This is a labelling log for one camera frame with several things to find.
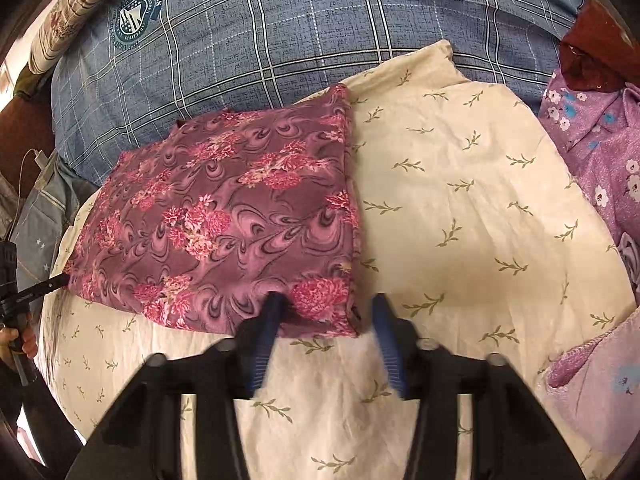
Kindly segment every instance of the printed emblem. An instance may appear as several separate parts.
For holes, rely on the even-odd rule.
[[[127,50],[138,44],[149,20],[157,20],[162,0],[123,0],[111,13],[111,39],[117,48]]]

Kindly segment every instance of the human hand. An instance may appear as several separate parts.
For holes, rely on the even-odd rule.
[[[0,330],[0,358],[12,370],[15,370],[14,358],[9,350],[9,343],[18,337],[18,331],[15,328],[4,327]],[[31,326],[28,326],[22,332],[22,351],[27,354],[29,359],[33,359],[38,353],[38,345],[36,344],[36,335]]]

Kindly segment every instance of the striped beige fabric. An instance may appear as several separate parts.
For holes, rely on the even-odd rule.
[[[58,0],[31,43],[29,69],[43,74],[54,66],[102,0]]]

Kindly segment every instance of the brown fabric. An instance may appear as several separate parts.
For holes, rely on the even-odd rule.
[[[560,43],[562,75],[571,90],[614,92],[640,85],[640,46],[597,0],[585,0]]]
[[[28,149],[42,150],[48,156],[54,148],[52,131],[50,82],[30,101],[14,97],[0,111],[0,173],[18,191],[20,163]],[[33,156],[24,161],[20,195],[26,197],[40,174]]]

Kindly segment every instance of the white cable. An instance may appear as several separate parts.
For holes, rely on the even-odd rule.
[[[24,154],[24,157],[22,158],[22,163],[20,164],[20,176],[18,177],[18,207],[15,209],[14,221],[11,224],[11,229],[9,229],[9,233],[6,236],[5,240],[8,240],[9,238],[11,238],[11,235],[14,234],[15,225],[18,221],[18,215],[20,214],[20,210],[22,209],[20,207],[20,192],[22,188],[22,169],[24,168],[24,161],[26,160],[27,155],[29,155],[29,153],[31,152],[33,152],[35,155],[38,154],[36,150],[34,150],[33,148],[29,148],[27,152]]]

